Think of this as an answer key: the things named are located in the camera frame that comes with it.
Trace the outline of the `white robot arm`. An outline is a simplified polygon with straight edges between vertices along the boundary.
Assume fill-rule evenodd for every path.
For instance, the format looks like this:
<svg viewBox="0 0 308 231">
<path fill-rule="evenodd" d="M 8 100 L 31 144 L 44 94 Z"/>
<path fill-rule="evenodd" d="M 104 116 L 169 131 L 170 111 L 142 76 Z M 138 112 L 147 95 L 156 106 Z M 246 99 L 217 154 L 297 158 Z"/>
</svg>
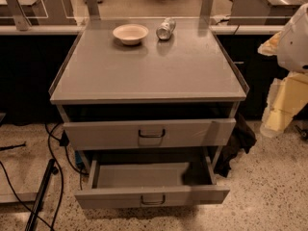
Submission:
<svg viewBox="0 0 308 231">
<path fill-rule="evenodd" d="M 308 4 L 302 5 L 283 29 L 261 44 L 258 53 L 276 56 L 278 65 L 289 71 L 269 87 L 260 132 L 274 138 L 282 134 L 308 104 Z"/>
</svg>

